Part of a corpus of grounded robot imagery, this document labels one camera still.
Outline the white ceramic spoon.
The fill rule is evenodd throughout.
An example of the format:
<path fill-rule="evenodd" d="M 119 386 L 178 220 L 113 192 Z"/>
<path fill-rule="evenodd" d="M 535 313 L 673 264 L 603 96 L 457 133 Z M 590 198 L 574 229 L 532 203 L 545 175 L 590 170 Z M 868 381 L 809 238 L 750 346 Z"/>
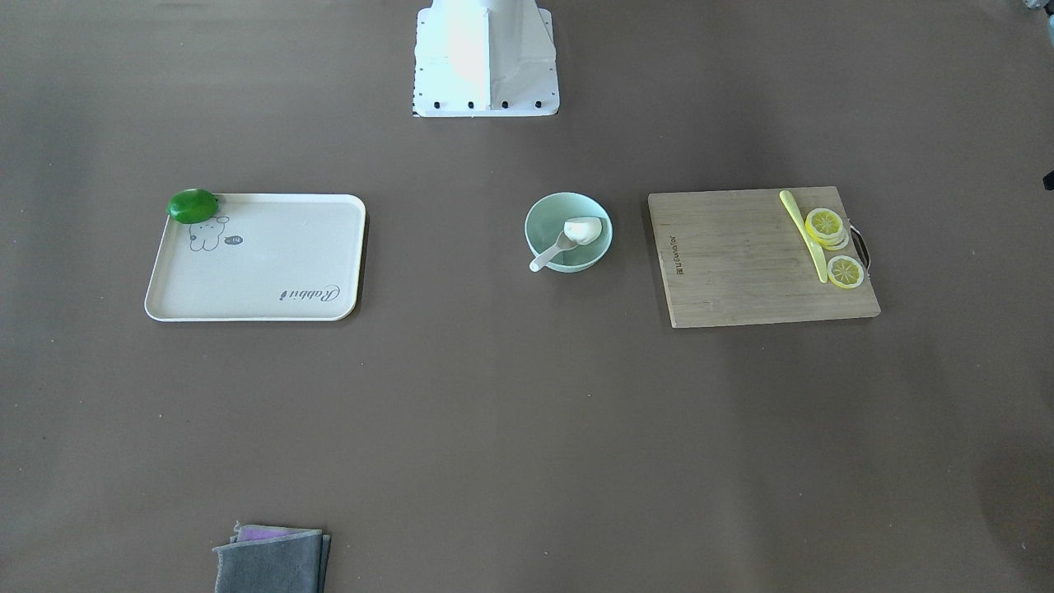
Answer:
<path fill-rule="evenodd" d="M 553 244 L 542 252 L 539 252 L 534 256 L 534 259 L 529 263 L 529 270 L 531 273 L 538 273 L 542 268 L 547 266 L 557 255 L 568 250 L 579 248 L 579 243 L 575 241 L 575 237 L 569 236 L 570 228 L 565 224 L 561 232 L 557 234 L 557 240 Z"/>

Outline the yellow plastic knife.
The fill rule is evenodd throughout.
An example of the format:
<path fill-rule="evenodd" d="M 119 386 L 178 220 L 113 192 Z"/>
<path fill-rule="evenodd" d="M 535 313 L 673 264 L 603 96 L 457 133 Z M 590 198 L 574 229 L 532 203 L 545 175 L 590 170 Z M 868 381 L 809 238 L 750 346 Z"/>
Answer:
<path fill-rule="evenodd" d="M 788 215 L 790 215 L 790 219 L 793 219 L 795 228 L 797 228 L 800 237 L 803 241 L 803 244 L 805 244 L 805 248 L 811 254 L 811 258 L 814 264 L 814 270 L 816 270 L 816 274 L 817 277 L 819 278 L 819 281 L 825 284 L 826 282 L 828 282 L 828 268 L 827 268 L 827 258 L 825 258 L 823 249 L 816 240 L 813 239 L 813 237 L 807 232 L 805 225 L 805 219 L 804 217 L 802 217 L 802 213 L 800 211 L 798 203 L 795 201 L 795 196 L 793 195 L 793 193 L 788 190 L 781 190 L 779 193 L 779 198 L 781 200 L 783 207 L 786 210 Z"/>

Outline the green lime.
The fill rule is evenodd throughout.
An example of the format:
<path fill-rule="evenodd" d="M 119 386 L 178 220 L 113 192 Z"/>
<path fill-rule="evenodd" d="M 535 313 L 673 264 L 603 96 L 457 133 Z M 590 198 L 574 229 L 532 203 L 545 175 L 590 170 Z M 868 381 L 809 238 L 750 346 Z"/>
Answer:
<path fill-rule="evenodd" d="M 215 217 L 219 209 L 219 198 L 203 189 L 182 190 L 169 199 L 165 213 L 175 222 L 194 225 Z"/>

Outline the bamboo cutting board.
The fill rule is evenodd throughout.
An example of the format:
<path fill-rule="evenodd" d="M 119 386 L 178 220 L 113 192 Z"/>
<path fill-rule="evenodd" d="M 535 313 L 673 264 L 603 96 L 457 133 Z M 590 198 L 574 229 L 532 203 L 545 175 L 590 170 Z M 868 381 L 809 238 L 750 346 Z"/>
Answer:
<path fill-rule="evenodd" d="M 868 278 L 819 281 L 777 189 L 652 193 L 647 206 L 674 328 L 874 318 Z"/>

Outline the grey folded cloth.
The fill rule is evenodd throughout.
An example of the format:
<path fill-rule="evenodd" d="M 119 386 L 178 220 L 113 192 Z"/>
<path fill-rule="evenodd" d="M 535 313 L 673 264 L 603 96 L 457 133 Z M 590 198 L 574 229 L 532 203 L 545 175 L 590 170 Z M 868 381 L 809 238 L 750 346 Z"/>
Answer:
<path fill-rule="evenodd" d="M 323 592 L 330 535 L 319 529 L 236 522 L 216 547 L 215 592 Z"/>

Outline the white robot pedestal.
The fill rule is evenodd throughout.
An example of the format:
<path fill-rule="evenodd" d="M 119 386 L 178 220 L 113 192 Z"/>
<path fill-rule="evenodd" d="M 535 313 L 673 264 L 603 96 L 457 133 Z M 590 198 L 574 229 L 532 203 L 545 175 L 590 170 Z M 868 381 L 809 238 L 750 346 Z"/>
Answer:
<path fill-rule="evenodd" d="M 560 110 L 551 12 L 534 1 L 433 1 L 417 13 L 412 115 L 553 116 Z"/>

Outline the cream rabbit tray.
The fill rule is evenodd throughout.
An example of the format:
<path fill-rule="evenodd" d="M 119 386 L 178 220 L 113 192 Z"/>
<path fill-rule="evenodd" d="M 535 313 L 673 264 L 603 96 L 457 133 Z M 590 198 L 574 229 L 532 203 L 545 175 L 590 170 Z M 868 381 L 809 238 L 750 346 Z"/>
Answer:
<path fill-rule="evenodd" d="M 144 311 L 161 322 L 340 320 L 357 307 L 366 207 L 350 194 L 222 193 L 165 222 Z"/>

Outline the lemon slice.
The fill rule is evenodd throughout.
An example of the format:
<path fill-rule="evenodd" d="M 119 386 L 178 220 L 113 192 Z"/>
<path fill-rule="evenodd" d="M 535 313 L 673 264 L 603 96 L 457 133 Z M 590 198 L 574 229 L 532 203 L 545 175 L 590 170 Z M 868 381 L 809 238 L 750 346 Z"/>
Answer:
<path fill-rule="evenodd" d="M 833 286 L 846 290 L 861 286 L 866 278 L 865 266 L 846 255 L 833 256 L 828 261 L 827 274 Z"/>
<path fill-rule="evenodd" d="M 828 207 L 814 207 L 804 220 L 806 232 L 821 248 L 836 251 L 847 248 L 848 228 L 839 214 Z"/>

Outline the light green bowl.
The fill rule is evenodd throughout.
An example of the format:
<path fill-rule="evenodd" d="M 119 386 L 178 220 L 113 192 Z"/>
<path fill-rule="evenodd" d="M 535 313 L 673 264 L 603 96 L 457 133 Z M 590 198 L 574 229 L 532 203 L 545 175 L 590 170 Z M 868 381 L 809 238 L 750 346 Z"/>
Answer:
<path fill-rule="evenodd" d="M 524 234 L 532 255 L 536 256 L 557 241 L 564 222 L 575 217 L 596 217 L 601 221 L 599 239 L 590 244 L 557 253 L 546 265 L 554 273 L 579 273 L 594 266 L 613 243 L 609 213 L 594 199 L 575 192 L 557 192 L 541 198 L 524 221 Z"/>

